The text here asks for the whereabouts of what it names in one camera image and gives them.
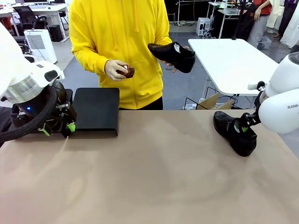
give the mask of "table leg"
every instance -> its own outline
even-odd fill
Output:
[[[221,34],[222,34],[222,30],[223,30],[224,20],[225,20],[225,14],[223,14],[223,20],[222,20],[222,24],[221,24],[221,28],[220,28],[220,33],[219,33],[219,37],[218,37],[218,39],[221,38]]]
[[[66,13],[67,22],[70,23],[70,21],[69,21],[69,11],[68,11],[67,7],[65,7],[65,13]]]
[[[64,36],[64,39],[61,41],[61,42],[63,43],[63,42],[65,42],[69,37],[67,37],[67,36],[65,35],[64,27],[63,27],[63,25],[62,25],[62,22],[61,22],[61,19],[60,19],[60,16],[59,16],[59,12],[58,12],[58,11],[57,11],[57,19],[58,19],[58,21],[59,21],[60,30],[61,30],[61,32],[62,32],[62,35]]]
[[[209,75],[207,74],[204,91],[202,92],[202,98],[206,98],[206,91],[207,91],[207,88],[210,86],[210,83],[211,83],[211,79],[210,79]]]
[[[11,13],[11,18],[13,19],[13,26],[14,26],[15,32],[17,33],[17,36],[20,36],[17,25],[15,24],[15,21],[14,21],[14,15],[12,13]]]
[[[179,26],[179,8],[180,8],[180,6],[181,6],[181,1],[178,0],[178,26]]]
[[[210,25],[210,27],[212,27],[212,24],[213,24],[213,21],[214,21],[214,10],[215,10],[215,6],[213,6],[212,15],[210,17],[210,19],[211,19],[211,25]]]
[[[208,18],[208,16],[209,16],[209,11],[210,11],[210,4],[209,4],[209,7],[207,8],[207,14],[206,14],[206,17]]]

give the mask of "hand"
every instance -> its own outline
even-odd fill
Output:
[[[254,14],[254,18],[253,18],[253,20],[254,21],[257,21],[258,20],[258,18],[260,17],[260,15],[261,15],[261,9],[260,8],[257,8],[257,10],[256,10],[256,13]]]
[[[164,62],[164,61],[161,61],[162,63],[166,63],[166,66],[167,67],[172,67],[173,65],[171,63],[167,63],[167,62]],[[172,72],[176,72],[177,69],[176,68],[173,68],[172,69]]]
[[[121,65],[127,65],[120,60],[109,60],[105,64],[105,72],[109,78],[113,79],[114,81],[121,81],[125,76],[118,74],[117,70],[122,71],[124,73],[128,73],[128,70],[122,67]]]

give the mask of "white device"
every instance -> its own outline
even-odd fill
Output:
[[[30,63],[21,48],[0,24],[0,36],[3,44],[0,48],[2,58],[0,97],[3,95],[13,104],[27,102],[36,97],[55,79],[64,79],[64,73],[48,61]]]
[[[210,29],[211,20],[209,18],[198,18],[196,33],[203,36]]]
[[[33,29],[24,31],[32,55],[38,60],[56,63],[57,58],[47,29]]]

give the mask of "brown brush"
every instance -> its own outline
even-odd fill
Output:
[[[117,70],[118,74],[121,74],[121,75],[123,75],[123,76],[125,76],[127,78],[132,78],[134,76],[134,74],[135,74],[135,69],[134,68],[131,68],[129,65],[122,65],[122,67],[124,67],[125,69],[127,69],[128,73],[124,73],[122,71]]]

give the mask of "black shoe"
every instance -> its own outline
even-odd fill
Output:
[[[240,156],[249,156],[256,148],[256,134],[248,128],[245,132],[238,128],[239,118],[217,111],[214,114],[216,131],[227,139],[236,153]]]
[[[265,48],[265,45],[263,43],[258,43],[258,46],[257,46],[258,50],[261,50],[261,49],[264,49],[264,48]]]
[[[148,48],[156,58],[173,64],[183,73],[189,73],[195,63],[195,51],[183,48],[178,42],[167,45],[149,43]]]

